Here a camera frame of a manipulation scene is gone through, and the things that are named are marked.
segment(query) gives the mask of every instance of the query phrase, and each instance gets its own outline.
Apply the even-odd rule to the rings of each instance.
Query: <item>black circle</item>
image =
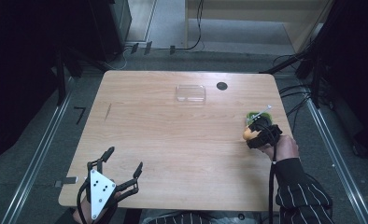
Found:
[[[225,90],[227,90],[227,88],[228,88],[227,83],[225,83],[225,82],[217,83],[217,89],[219,89],[221,91],[225,91]]]
[[[243,215],[242,213],[239,213],[239,215],[237,215],[237,217],[238,217],[240,220],[245,220],[245,215]]]

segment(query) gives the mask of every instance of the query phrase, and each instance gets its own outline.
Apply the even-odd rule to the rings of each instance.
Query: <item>person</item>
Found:
[[[272,160],[274,148],[267,144],[258,150]],[[280,223],[333,223],[329,211],[333,200],[315,179],[304,172],[295,140],[281,135],[276,144],[276,203]]]

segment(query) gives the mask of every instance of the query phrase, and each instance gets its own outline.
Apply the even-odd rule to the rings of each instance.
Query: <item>gray carpet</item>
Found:
[[[108,64],[116,68],[125,65],[125,70],[252,73],[270,68],[276,57],[275,55],[184,51],[169,55],[168,50],[156,49],[148,55],[144,55],[144,50],[139,49],[134,54],[131,54],[130,51],[125,53],[126,65],[123,57]],[[283,73],[276,74],[276,83],[280,89],[298,84],[298,80],[292,75],[293,68],[289,67],[285,70]],[[49,152],[39,170],[17,223],[54,223],[66,210],[65,207],[58,204],[61,189],[53,187],[53,184],[56,180],[64,178],[68,171],[102,77],[103,74],[98,70],[85,66],[85,74],[76,79],[76,85],[63,120],[50,144]],[[286,111],[291,110],[301,100],[301,95],[283,98]],[[27,126],[17,144],[0,156],[0,222],[3,220],[15,189],[20,184],[21,178],[35,153],[42,134],[48,126],[56,102],[57,94],[55,93]],[[80,111],[74,109],[74,106],[86,107],[84,117],[79,124],[76,123]],[[368,195],[368,160],[360,159],[351,153],[351,144],[347,141],[345,131],[342,130],[334,113],[326,107],[322,107],[322,110],[362,193]],[[289,120],[292,127],[294,116],[291,115]],[[297,115],[294,137],[300,146],[304,169],[315,177],[333,197],[333,219],[335,222],[358,223],[318,128],[306,106]],[[125,209],[119,209],[111,223],[122,223],[124,213]]]

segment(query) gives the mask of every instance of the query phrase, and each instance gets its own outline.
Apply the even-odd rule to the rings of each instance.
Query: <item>human hand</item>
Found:
[[[281,135],[279,141],[276,144],[276,161],[283,161],[289,158],[299,158],[298,146],[295,140],[288,135]],[[258,150],[264,152],[269,156],[269,159],[274,157],[274,147],[267,144],[263,147],[259,147]]]
[[[120,196],[120,192],[117,192],[114,195],[114,199],[117,199]],[[81,208],[82,208],[82,213],[85,217],[86,223],[92,223],[93,219],[91,216],[91,204],[88,202],[88,200],[86,199],[86,197],[82,200],[81,202]],[[93,223],[97,223],[105,214],[105,212],[107,211],[108,208],[105,208],[102,210],[102,212],[100,212],[99,217],[93,222]],[[77,222],[77,223],[82,223],[81,217],[79,216],[79,211],[78,209],[76,209],[76,211],[73,214],[73,219]]]

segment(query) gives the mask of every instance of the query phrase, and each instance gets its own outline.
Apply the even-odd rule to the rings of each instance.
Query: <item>floor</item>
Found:
[[[216,32],[216,27],[223,26],[223,22],[204,20],[202,24],[210,24],[213,28],[204,27],[202,36],[213,41],[203,41],[192,52],[176,51],[170,55],[168,51],[159,49],[169,49],[172,45],[183,47],[183,1],[129,1],[133,16],[138,14],[145,19],[139,19],[143,22],[137,25],[133,21],[133,28],[142,28],[131,30],[128,45],[139,42],[140,46],[144,46],[144,43],[152,41],[152,49],[148,54],[142,48],[136,53],[126,51],[113,62],[108,62],[109,66],[116,69],[252,73],[266,70],[288,57],[280,56],[293,53],[281,24],[234,22],[228,27],[233,27],[235,31],[217,29]],[[143,9],[135,9],[134,4],[143,2],[147,9],[135,13]],[[196,38],[195,29],[190,40]],[[308,81],[298,80],[293,75],[297,65],[275,74],[280,89],[298,85],[299,81]],[[56,107],[55,92],[17,144],[0,156],[0,223],[53,223],[66,210],[57,202],[60,188],[55,186],[55,181],[62,180],[66,175],[103,77],[97,69],[87,64],[83,66],[82,78],[72,78],[67,85],[71,91],[65,108]],[[303,99],[301,94],[295,94],[282,98],[282,101],[286,111],[290,111]],[[80,122],[79,111],[75,107],[86,107]],[[62,112],[59,125],[55,127],[55,133],[42,154],[39,149],[40,142],[45,140],[43,134],[59,109]],[[301,107],[297,116],[289,116],[289,122],[301,148],[305,170],[333,197],[335,222],[368,223],[368,159],[353,154],[350,139],[336,114],[327,105],[315,110],[309,102]],[[29,175],[28,171],[34,164],[32,160],[37,154],[40,164],[33,167],[33,179],[26,182],[30,188],[18,191],[23,184],[23,177]],[[15,199],[18,195],[22,196],[21,200]],[[125,212],[124,208],[120,208],[111,223],[122,223]]]

